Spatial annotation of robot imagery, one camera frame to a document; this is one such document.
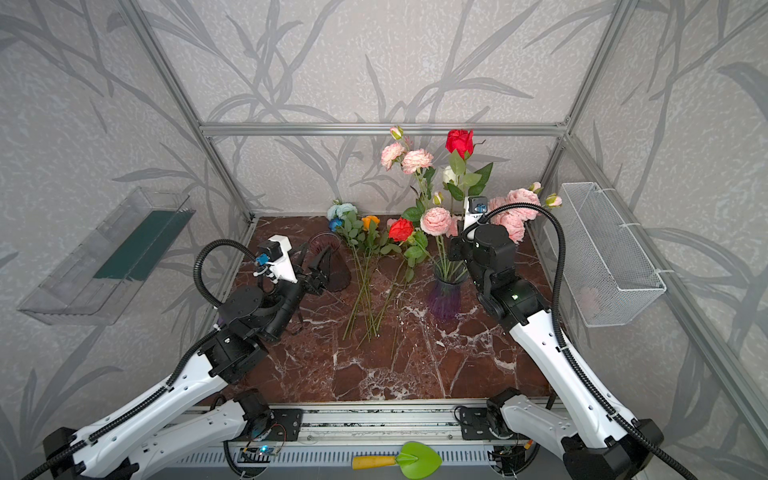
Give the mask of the clear plastic wall tray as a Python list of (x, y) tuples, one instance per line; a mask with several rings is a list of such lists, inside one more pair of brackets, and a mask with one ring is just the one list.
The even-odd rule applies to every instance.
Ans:
[(135, 188), (18, 310), (46, 325), (116, 323), (194, 215), (189, 199)]

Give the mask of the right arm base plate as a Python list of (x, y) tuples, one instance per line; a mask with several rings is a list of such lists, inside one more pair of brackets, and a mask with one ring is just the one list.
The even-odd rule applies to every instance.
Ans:
[(486, 408), (471, 408), (463, 405), (453, 409), (454, 420), (457, 422), (463, 440), (506, 440), (494, 433), (488, 420)]

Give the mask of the purple ribbed glass vase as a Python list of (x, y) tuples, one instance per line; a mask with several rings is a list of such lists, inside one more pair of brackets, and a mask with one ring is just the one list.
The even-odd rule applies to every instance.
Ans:
[(461, 308), (461, 288), (468, 277), (466, 267), (452, 261), (445, 268), (433, 268), (434, 284), (427, 298), (429, 312), (438, 320), (454, 320)]

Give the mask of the white rosebud stem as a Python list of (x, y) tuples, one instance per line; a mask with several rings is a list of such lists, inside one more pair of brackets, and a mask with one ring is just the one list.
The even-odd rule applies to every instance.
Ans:
[(456, 181), (457, 181), (457, 176), (453, 172), (451, 166), (448, 165), (444, 167), (443, 173), (442, 173), (443, 188), (450, 194), (450, 196), (453, 196), (453, 194), (451, 193), (449, 187), (456, 186)]

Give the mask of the aluminium front rail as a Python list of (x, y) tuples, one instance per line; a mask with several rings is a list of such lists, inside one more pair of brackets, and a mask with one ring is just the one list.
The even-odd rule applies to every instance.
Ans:
[[(444, 466), (497, 467), (510, 459), (525, 462), (542, 447), (523, 434), (506, 440), (463, 440), (454, 420), (453, 409), (463, 405), (486, 408), (482, 398), (433, 399), (405, 401), (359, 401), (336, 403), (284, 403), (277, 408), (304, 410), (296, 442), (273, 443), (232, 441), (224, 447), (214, 442), (175, 462), (177, 468), (350, 467), (356, 456), (395, 455), (409, 441), (430, 446), (442, 458)], [(251, 464), (240, 460), (246, 447), (282, 446), (273, 463)]]

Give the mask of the small green circuit board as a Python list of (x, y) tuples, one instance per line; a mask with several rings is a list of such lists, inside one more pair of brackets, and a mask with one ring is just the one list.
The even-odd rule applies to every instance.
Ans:
[(261, 445), (243, 448), (240, 460), (244, 463), (266, 464), (273, 463), (282, 452), (282, 446)]

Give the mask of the dark red rose stem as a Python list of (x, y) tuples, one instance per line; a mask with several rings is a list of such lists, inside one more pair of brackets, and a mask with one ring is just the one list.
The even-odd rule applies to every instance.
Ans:
[(463, 202), (469, 196), (481, 195), (490, 179), (493, 163), (472, 171), (468, 165), (475, 149), (472, 130), (450, 130), (446, 137), (445, 148), (449, 153), (448, 165), (457, 176), (456, 186), (449, 189), (457, 202)]

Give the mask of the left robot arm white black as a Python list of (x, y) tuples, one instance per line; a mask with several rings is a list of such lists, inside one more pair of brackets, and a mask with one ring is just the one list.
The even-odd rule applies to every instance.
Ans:
[[(219, 247), (231, 247), (253, 263), (256, 276), (269, 279), (270, 291), (253, 285), (226, 300), (215, 297), (202, 278), (203, 264)], [(209, 413), (185, 422), (178, 417), (199, 401), (235, 384), (268, 354), (299, 309), (306, 294), (321, 295), (331, 272), (330, 248), (317, 253), (303, 271), (291, 259), (290, 240), (274, 235), (250, 251), (243, 244), (215, 240), (199, 252), (193, 280), (218, 313), (213, 329), (197, 340), (172, 372), (112, 414), (79, 430), (61, 428), (43, 442), (45, 462), (28, 473), (35, 479), (147, 479), (193, 451), (233, 440), (250, 427), (268, 427), (271, 410), (255, 391), (246, 391)]]

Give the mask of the dark glass cup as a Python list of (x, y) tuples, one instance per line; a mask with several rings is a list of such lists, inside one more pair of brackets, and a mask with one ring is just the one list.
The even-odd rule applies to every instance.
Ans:
[(351, 283), (351, 272), (342, 256), (341, 238), (333, 233), (321, 233), (310, 239), (310, 259), (320, 253), (326, 246), (332, 249), (331, 257), (331, 281), (329, 292), (338, 293), (345, 290)]

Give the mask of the white blue flower stem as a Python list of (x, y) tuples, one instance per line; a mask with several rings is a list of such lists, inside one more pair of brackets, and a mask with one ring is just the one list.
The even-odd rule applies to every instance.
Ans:
[(360, 227), (358, 226), (359, 211), (354, 204), (350, 202), (342, 202), (341, 200), (335, 200), (326, 212), (328, 227), (329, 227), (329, 222), (336, 217), (347, 218), (350, 221), (351, 223), (350, 232), (359, 231), (360, 229)]

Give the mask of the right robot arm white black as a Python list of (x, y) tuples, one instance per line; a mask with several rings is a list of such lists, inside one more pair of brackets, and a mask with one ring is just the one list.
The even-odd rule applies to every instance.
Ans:
[(524, 348), (566, 411), (557, 414), (509, 388), (487, 401), (488, 422), (501, 437), (520, 434), (559, 456), (573, 479), (632, 479), (651, 452), (623, 428), (659, 444), (663, 434), (640, 419), (599, 380), (552, 315), (536, 287), (515, 272), (515, 244), (494, 224), (452, 238), (449, 257), (461, 260), (488, 314)]

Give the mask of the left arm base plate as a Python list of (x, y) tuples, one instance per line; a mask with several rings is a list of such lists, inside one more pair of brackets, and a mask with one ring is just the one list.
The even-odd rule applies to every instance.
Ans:
[(302, 426), (304, 410), (299, 408), (277, 408), (271, 413), (271, 420), (256, 437), (259, 442), (296, 442)]

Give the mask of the orange rose stem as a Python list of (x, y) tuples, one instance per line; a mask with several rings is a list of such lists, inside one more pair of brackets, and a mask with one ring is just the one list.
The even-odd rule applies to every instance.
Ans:
[(356, 321), (363, 318), (366, 330), (372, 328), (373, 299), (370, 293), (373, 261), (380, 253), (379, 223), (374, 215), (359, 217), (356, 212), (348, 211), (341, 217), (342, 225), (337, 229), (342, 239), (349, 247), (358, 285), (358, 294), (353, 303), (352, 312), (344, 331), (344, 339), (352, 336)]

